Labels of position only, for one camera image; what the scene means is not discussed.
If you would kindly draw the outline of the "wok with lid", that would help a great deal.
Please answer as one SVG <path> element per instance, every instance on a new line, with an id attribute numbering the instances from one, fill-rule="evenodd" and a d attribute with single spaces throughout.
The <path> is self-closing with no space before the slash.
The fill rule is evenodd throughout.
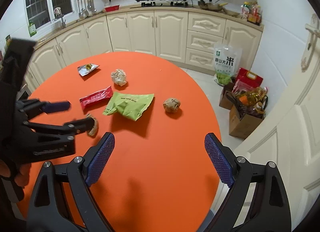
<path id="1" fill-rule="evenodd" d="M 220 12 L 225 8 L 225 6 L 228 3 L 213 3 L 213 2 L 205 2 L 204 0 L 198 0 L 198 6 L 202 10 L 208 10 L 208 11 L 214 11 L 214 12 Z"/>

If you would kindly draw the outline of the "round orange table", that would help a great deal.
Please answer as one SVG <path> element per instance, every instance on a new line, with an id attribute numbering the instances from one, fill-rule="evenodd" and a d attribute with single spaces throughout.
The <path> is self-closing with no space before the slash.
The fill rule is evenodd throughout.
<path id="1" fill-rule="evenodd" d="M 81 77 L 77 67 L 99 65 Z M 113 83 L 111 73 L 123 69 L 127 84 Z M 220 136 L 215 112 L 199 85 L 173 63 L 148 54 L 115 52 L 75 62 L 48 78 L 32 93 L 42 101 L 69 101 L 67 112 L 43 114 L 37 123 L 61 125 L 86 112 L 79 99 L 111 86 L 115 92 L 154 94 L 137 121 L 115 113 L 103 115 L 106 103 L 89 109 L 98 134 L 76 136 L 76 154 L 83 155 L 106 132 L 115 148 L 91 192 L 116 231 L 196 231 L 214 200 L 219 178 L 204 148 L 208 133 Z M 168 98 L 181 102 L 167 113 Z"/>

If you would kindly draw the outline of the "sink faucet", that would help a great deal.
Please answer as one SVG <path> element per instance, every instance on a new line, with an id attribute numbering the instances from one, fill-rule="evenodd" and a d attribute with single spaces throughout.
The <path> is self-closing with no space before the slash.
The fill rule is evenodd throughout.
<path id="1" fill-rule="evenodd" d="M 63 29 L 66 28 L 66 20 L 63 18 L 64 15 L 63 15 L 60 7 L 56 7 L 54 9 L 54 16 L 55 16 L 55 19 L 61 20 L 62 28 Z"/>

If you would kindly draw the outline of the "cream lower kitchen cabinets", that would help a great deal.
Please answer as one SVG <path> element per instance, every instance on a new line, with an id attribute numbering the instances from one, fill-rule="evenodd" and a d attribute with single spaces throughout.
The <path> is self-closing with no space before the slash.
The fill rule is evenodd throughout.
<path id="1" fill-rule="evenodd" d="M 39 41 L 28 66 L 31 90 L 74 62 L 115 51 L 156 55 L 206 74 L 214 73 L 214 48 L 241 48 L 240 67 L 250 69 L 263 27 L 199 9 L 137 9 L 95 16 Z"/>

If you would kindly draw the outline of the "light green snack bag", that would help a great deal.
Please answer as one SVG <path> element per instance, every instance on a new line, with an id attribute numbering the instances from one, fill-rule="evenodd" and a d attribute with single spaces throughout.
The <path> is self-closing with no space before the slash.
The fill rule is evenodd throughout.
<path id="1" fill-rule="evenodd" d="M 123 117 L 137 121 L 151 105 L 154 94 L 124 94 L 114 92 L 103 115 L 121 114 Z"/>

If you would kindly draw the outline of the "small cardboard box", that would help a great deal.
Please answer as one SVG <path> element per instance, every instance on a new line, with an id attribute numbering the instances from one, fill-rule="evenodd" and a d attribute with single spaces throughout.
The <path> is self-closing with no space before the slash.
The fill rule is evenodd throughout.
<path id="1" fill-rule="evenodd" d="M 228 99 L 229 96 L 232 95 L 232 90 L 235 86 L 235 83 L 230 82 L 229 84 L 223 86 L 221 95 L 220 95 L 220 101 L 219 101 L 219 106 L 231 110 L 233 103 Z"/>

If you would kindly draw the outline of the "red snack wrapper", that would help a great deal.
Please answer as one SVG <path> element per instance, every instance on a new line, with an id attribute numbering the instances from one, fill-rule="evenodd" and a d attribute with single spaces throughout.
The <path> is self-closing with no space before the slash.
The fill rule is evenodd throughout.
<path id="1" fill-rule="evenodd" d="M 112 96 L 113 96 L 113 90 L 111 86 L 105 89 L 96 91 L 90 95 L 87 95 L 79 99 L 81 109 L 86 110 L 90 106 L 95 105 L 96 103 L 109 101 L 109 99 L 111 99 Z"/>

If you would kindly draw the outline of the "cardboard box with oil bottles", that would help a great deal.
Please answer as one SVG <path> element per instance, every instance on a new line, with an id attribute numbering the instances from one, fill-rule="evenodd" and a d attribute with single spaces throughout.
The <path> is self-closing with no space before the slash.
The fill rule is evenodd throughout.
<path id="1" fill-rule="evenodd" d="M 229 112 L 229 135 L 246 139 L 264 120 L 268 89 L 257 87 L 242 94 L 227 94 L 232 103 Z"/>

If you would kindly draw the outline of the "silver snack wrapper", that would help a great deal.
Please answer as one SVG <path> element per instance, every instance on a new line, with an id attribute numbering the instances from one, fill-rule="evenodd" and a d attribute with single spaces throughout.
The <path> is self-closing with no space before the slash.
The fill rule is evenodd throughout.
<path id="1" fill-rule="evenodd" d="M 95 71 L 95 69 L 98 69 L 99 65 L 88 63 L 86 65 L 77 67 L 77 71 L 81 77 L 84 77 L 86 75 L 89 75 L 91 72 Z"/>

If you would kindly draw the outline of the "white paper ball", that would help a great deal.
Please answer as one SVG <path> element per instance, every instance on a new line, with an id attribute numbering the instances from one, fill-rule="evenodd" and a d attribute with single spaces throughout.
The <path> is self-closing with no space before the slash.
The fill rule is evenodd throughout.
<path id="1" fill-rule="evenodd" d="M 127 84 L 126 73 L 123 69 L 116 69 L 111 73 L 111 79 L 114 84 L 118 86 L 125 86 Z"/>

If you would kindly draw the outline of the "condiment bottles group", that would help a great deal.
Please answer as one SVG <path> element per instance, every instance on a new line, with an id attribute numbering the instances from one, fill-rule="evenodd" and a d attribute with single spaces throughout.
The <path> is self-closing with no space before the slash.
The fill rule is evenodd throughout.
<path id="1" fill-rule="evenodd" d="M 241 6 L 240 19 L 260 25 L 262 21 L 261 6 L 255 2 L 244 2 Z"/>

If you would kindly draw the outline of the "brown paper ball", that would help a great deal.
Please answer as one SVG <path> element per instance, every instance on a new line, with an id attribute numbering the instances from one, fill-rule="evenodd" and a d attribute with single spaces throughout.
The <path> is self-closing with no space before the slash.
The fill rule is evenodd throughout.
<path id="1" fill-rule="evenodd" d="M 98 120 L 95 117 L 93 117 L 91 114 L 87 114 L 86 117 L 92 118 L 94 120 L 94 125 L 92 129 L 90 131 L 87 131 L 88 136 L 94 138 L 97 135 L 98 129 L 99 129 Z"/>
<path id="2" fill-rule="evenodd" d="M 168 98 L 163 102 L 163 108 L 167 113 L 176 113 L 180 108 L 181 102 L 176 98 Z"/>

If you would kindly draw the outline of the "green dish soap bottle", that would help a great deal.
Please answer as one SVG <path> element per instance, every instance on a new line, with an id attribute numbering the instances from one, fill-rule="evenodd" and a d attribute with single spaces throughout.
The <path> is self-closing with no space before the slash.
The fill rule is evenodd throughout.
<path id="1" fill-rule="evenodd" d="M 37 34 L 36 25 L 32 21 L 29 21 L 28 31 L 29 31 L 30 37 Z"/>

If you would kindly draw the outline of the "white rice bag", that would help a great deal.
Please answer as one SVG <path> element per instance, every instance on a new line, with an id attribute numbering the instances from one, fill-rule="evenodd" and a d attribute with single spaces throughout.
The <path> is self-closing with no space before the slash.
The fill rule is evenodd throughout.
<path id="1" fill-rule="evenodd" d="M 226 44 L 214 46 L 214 69 L 217 83 L 225 86 L 232 82 L 240 69 L 242 48 L 235 48 Z"/>

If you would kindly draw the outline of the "red basin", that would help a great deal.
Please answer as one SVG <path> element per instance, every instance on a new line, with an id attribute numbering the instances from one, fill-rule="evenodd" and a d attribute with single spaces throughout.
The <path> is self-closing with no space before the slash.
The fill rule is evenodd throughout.
<path id="1" fill-rule="evenodd" d="M 104 7 L 104 12 L 113 12 L 119 10 L 120 5 L 106 6 Z"/>

